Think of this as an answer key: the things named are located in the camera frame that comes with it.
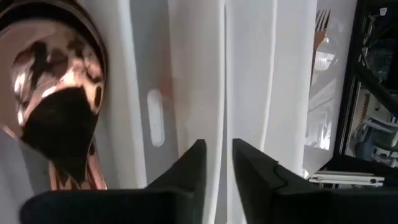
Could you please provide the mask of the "rose gold spoon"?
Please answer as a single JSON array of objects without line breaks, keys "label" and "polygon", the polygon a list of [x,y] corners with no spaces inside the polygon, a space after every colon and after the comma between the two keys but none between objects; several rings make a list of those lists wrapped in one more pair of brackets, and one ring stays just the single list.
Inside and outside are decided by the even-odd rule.
[{"label": "rose gold spoon", "polygon": [[48,160],[54,190],[106,189],[94,132],[107,71],[75,0],[0,0],[0,123]]}]

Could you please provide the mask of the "black metal table frame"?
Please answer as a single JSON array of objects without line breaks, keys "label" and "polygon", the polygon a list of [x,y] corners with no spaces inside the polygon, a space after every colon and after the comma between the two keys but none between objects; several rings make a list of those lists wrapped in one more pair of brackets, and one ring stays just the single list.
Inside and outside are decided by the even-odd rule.
[{"label": "black metal table frame", "polygon": [[398,0],[358,0],[336,143],[325,170],[398,188]]}]

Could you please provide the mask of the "white plastic cutlery tray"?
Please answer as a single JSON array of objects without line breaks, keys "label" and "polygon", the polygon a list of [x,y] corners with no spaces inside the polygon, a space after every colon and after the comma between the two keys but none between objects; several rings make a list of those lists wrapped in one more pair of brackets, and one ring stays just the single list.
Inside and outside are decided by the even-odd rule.
[{"label": "white plastic cutlery tray", "polygon": [[[75,1],[108,58],[94,132],[104,190],[146,188],[203,139],[202,224],[247,224],[234,139],[301,173],[318,0]],[[0,224],[50,191],[48,160],[0,123]]]}]

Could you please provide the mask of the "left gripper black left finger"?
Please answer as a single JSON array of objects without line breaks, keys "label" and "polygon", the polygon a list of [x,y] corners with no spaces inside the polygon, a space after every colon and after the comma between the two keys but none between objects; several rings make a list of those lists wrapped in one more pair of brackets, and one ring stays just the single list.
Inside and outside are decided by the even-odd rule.
[{"label": "left gripper black left finger", "polygon": [[144,189],[57,190],[26,201],[21,224],[202,224],[206,142],[198,139]]}]

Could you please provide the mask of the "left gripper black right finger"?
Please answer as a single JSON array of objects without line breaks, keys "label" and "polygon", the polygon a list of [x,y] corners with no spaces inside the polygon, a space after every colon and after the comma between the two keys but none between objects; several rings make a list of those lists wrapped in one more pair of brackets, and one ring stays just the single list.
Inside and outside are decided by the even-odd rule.
[{"label": "left gripper black right finger", "polygon": [[321,189],[242,139],[233,165],[247,224],[398,224],[398,189]]}]

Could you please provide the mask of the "rose gold fork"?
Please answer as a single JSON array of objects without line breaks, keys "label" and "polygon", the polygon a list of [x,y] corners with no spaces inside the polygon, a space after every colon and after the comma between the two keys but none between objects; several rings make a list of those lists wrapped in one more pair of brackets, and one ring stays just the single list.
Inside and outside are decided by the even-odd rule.
[{"label": "rose gold fork", "polygon": [[326,36],[326,29],[330,19],[330,13],[330,9],[322,9],[316,13],[311,75],[313,75],[314,71],[317,48]]}]

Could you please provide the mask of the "silver aluminium extrusion bar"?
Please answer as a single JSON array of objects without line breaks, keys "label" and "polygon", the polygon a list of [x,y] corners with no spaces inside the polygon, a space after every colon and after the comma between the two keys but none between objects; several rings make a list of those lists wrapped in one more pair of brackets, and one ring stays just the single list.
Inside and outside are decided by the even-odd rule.
[{"label": "silver aluminium extrusion bar", "polygon": [[365,185],[373,187],[382,187],[384,177],[375,174],[361,172],[343,172],[322,170],[308,178],[309,182],[318,184],[343,184],[343,185]]}]

